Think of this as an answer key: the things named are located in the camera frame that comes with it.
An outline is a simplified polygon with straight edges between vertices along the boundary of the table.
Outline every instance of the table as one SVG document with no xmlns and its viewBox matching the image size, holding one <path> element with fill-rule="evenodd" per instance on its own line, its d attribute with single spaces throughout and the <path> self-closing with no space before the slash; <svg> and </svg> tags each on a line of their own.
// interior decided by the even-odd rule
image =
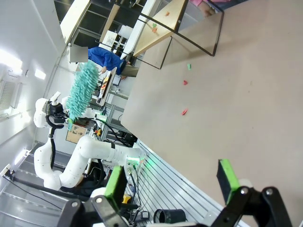
<svg viewBox="0 0 303 227">
<path fill-rule="evenodd" d="M 147 0 L 143 9 L 142 13 L 146 15 L 153 14 L 153 12 L 156 10 L 156 8 L 159 6 L 160 0 Z M 147 19 L 145 17 L 139 16 L 139 19 L 137 20 L 136 24 L 134 25 L 133 31 L 131 35 L 129 36 L 126 45 L 124 47 L 124 50 L 121 55 L 121 59 L 125 58 L 127 56 L 126 53 L 131 53 L 140 37 L 140 34 L 142 32 L 142 29 L 144 28 L 144 23 Z"/>
<path fill-rule="evenodd" d="M 180 13 L 185 4 L 185 0 L 172 0 L 152 18 L 165 24 L 171 29 L 175 29 L 176 25 L 178 24 L 178 20 L 180 20 Z M 153 25 L 156 25 L 156 32 L 152 31 Z M 157 25 L 151 20 L 148 21 L 143 28 L 140 39 L 134 51 L 134 56 L 139 56 L 141 53 L 144 53 L 146 50 L 171 36 L 172 34 L 172 31 L 169 31 L 168 29 Z"/>
<path fill-rule="evenodd" d="M 220 158 L 229 158 L 237 176 L 257 190 L 277 187 L 293 226 L 303 210 L 302 10 L 300 0 L 249 0 L 226 10 L 215 57 L 174 35 L 162 70 L 141 65 L 121 117 L 131 133 L 222 205 Z M 181 33 L 209 50 L 219 17 Z M 144 60 L 155 62 L 167 41 Z"/>
</svg>

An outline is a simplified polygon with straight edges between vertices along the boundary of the red confetti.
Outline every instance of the red confetti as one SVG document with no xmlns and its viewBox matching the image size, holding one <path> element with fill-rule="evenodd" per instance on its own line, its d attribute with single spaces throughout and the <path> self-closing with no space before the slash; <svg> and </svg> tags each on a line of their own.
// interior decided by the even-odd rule
<svg viewBox="0 0 303 227">
<path fill-rule="evenodd" d="M 152 32 L 154 32 L 154 33 L 156 33 L 157 32 L 157 27 L 154 27 L 153 29 L 152 29 Z"/>
<path fill-rule="evenodd" d="M 187 111 L 188 111 L 188 109 L 183 110 L 183 112 L 181 113 L 181 115 L 185 115 Z"/>
</svg>

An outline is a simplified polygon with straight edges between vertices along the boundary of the person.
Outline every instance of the person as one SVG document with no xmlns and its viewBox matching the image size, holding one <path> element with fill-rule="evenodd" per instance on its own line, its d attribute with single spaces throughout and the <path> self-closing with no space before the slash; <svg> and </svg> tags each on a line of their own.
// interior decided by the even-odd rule
<svg viewBox="0 0 303 227">
<path fill-rule="evenodd" d="M 212 0 L 218 7 L 225 10 L 232 6 L 238 5 L 239 3 L 245 2 L 247 0 Z M 215 11 L 210 5 L 207 3 L 207 0 L 190 0 L 195 6 L 199 8 L 199 10 L 203 13 L 204 17 L 209 17 L 215 14 Z"/>
<path fill-rule="evenodd" d="M 121 75 L 121 79 L 137 76 L 139 68 L 129 65 L 118 55 L 102 47 L 97 46 L 89 49 L 88 55 L 90 60 L 102 67 L 101 73 L 105 73 L 106 70 L 111 71 L 114 67 L 117 67 L 116 74 Z"/>
</svg>

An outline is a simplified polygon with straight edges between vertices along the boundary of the wire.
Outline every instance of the wire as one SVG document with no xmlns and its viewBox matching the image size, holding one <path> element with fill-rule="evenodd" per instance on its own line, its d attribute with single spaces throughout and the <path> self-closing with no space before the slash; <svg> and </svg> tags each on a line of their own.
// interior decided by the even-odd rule
<svg viewBox="0 0 303 227">
<path fill-rule="evenodd" d="M 142 173 L 142 176 L 143 176 L 143 185 L 145 185 L 145 182 L 147 183 L 147 187 L 148 187 L 147 191 L 148 191 L 148 193 L 146 193 L 147 199 L 145 200 L 145 202 L 143 203 L 143 205 L 140 207 L 140 210 L 143 210 L 143 208 L 146 206 L 146 204 L 148 203 L 150 194 L 151 194 L 151 191 L 150 191 L 151 184 L 147 180 L 148 175 L 147 175 L 147 173 L 145 171 L 143 171 L 143 173 Z"/>
<path fill-rule="evenodd" d="M 138 172 L 137 172 L 137 169 L 136 167 L 133 165 L 134 167 L 134 170 L 136 171 L 136 175 L 137 175 L 137 195 L 138 195 L 138 199 L 139 199 L 139 203 L 140 203 L 140 207 L 142 206 L 142 203 L 141 203 L 141 198 L 140 198 L 140 195 L 139 195 L 139 176 L 138 176 Z"/>
<path fill-rule="evenodd" d="M 139 211 L 140 211 L 140 210 L 137 209 L 136 213 L 134 214 L 133 220 L 131 221 L 132 224 L 134 223 L 136 217 L 138 216 Z"/>
<path fill-rule="evenodd" d="M 115 133 L 119 133 L 120 131 L 117 129 L 117 131 L 115 131 Z"/>
<path fill-rule="evenodd" d="M 41 199 L 41 200 L 43 200 L 43 201 L 45 201 L 45 202 L 48 202 L 49 204 L 52 204 L 52 205 L 55 206 L 56 208 L 62 210 L 62 208 L 56 206 L 55 204 L 53 204 L 53 203 L 51 203 L 51 202 L 49 202 L 49 201 L 47 201 L 47 200 L 45 200 L 45 199 L 43 199 L 43 198 L 41 198 L 41 197 L 39 197 L 39 196 L 33 195 L 32 193 L 27 192 L 26 190 L 24 190 L 23 188 L 19 187 L 18 185 L 16 185 L 15 183 L 13 183 L 11 180 L 7 179 L 6 177 L 3 177 L 3 178 L 4 178 L 5 180 L 7 180 L 8 182 L 12 183 L 13 185 L 15 185 L 17 188 L 21 189 L 22 191 L 24 191 L 24 192 L 26 192 L 26 193 L 28 193 L 28 194 L 30 194 L 30 195 L 36 197 L 36 198 L 39 198 L 39 199 Z"/>
<path fill-rule="evenodd" d="M 105 121 L 100 120 L 100 119 L 98 119 L 98 118 L 96 118 L 96 121 L 94 120 L 95 118 L 86 118 L 86 119 L 92 120 L 92 121 L 94 121 L 94 122 L 96 122 L 96 121 L 101 121 L 102 123 L 104 123 L 104 124 L 113 132 L 114 136 L 116 137 L 116 139 L 117 139 L 120 143 L 122 143 L 124 146 L 127 146 L 128 148 L 131 147 L 129 144 L 126 144 L 126 143 L 124 143 L 122 140 L 120 140 L 120 139 L 118 138 L 117 134 L 115 133 L 115 131 L 113 130 L 113 128 L 112 128 L 111 126 L 109 126 L 109 124 L 107 124 Z"/>
<path fill-rule="evenodd" d="M 104 178 L 106 177 L 106 174 L 104 172 L 104 167 L 103 167 L 103 164 L 101 162 L 101 159 L 98 158 L 97 161 L 98 161 L 99 167 L 101 169 L 101 175 L 100 175 L 100 180 L 99 180 L 99 185 L 100 185 L 101 182 L 104 181 Z"/>
<path fill-rule="evenodd" d="M 104 110 L 102 110 L 102 115 L 106 115 L 107 114 L 107 109 L 106 109 L 106 106 L 104 108 Z"/>
<path fill-rule="evenodd" d="M 134 182 L 134 177 L 133 177 L 133 175 L 130 174 L 130 176 L 131 176 L 132 181 L 133 181 L 133 184 L 134 184 L 134 194 L 133 194 L 133 199 L 132 199 L 132 202 L 131 202 L 131 204 L 132 204 L 133 201 L 134 201 L 134 197 L 135 197 L 135 195 L 136 195 L 137 188 L 136 188 L 136 184 L 135 184 L 135 182 Z"/>
<path fill-rule="evenodd" d="M 91 175 L 91 173 L 93 172 L 94 168 L 99 169 L 99 170 L 101 171 L 101 169 L 100 169 L 100 168 L 98 168 L 98 167 L 93 167 L 93 168 L 91 169 L 91 172 L 90 172 L 90 174 L 89 174 L 89 175 Z"/>
</svg>

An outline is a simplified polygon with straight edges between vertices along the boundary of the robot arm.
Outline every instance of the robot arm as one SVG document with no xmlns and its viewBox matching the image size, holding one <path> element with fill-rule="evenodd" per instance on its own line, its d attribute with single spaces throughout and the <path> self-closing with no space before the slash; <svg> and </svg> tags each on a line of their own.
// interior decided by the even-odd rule
<svg viewBox="0 0 303 227">
<path fill-rule="evenodd" d="M 48 113 L 45 113 L 45 110 L 46 105 L 61 105 L 56 102 L 57 98 L 58 94 L 51 103 L 49 103 L 50 100 L 44 98 L 38 99 L 34 115 L 34 122 L 37 127 L 50 127 L 48 141 L 39 147 L 34 154 L 35 172 L 38 177 L 44 180 L 44 187 L 59 190 L 62 186 L 67 188 L 76 186 L 90 158 L 104 159 L 114 164 L 125 166 L 126 174 L 128 174 L 128 171 L 132 171 L 132 168 L 128 166 L 139 165 L 141 160 L 141 150 L 139 148 L 127 148 L 108 142 L 101 142 L 86 135 L 81 137 L 77 143 L 64 172 L 53 171 L 51 168 L 52 136 L 50 135 L 52 134 L 51 126 L 55 127 L 55 124 L 46 122 Z"/>
</svg>

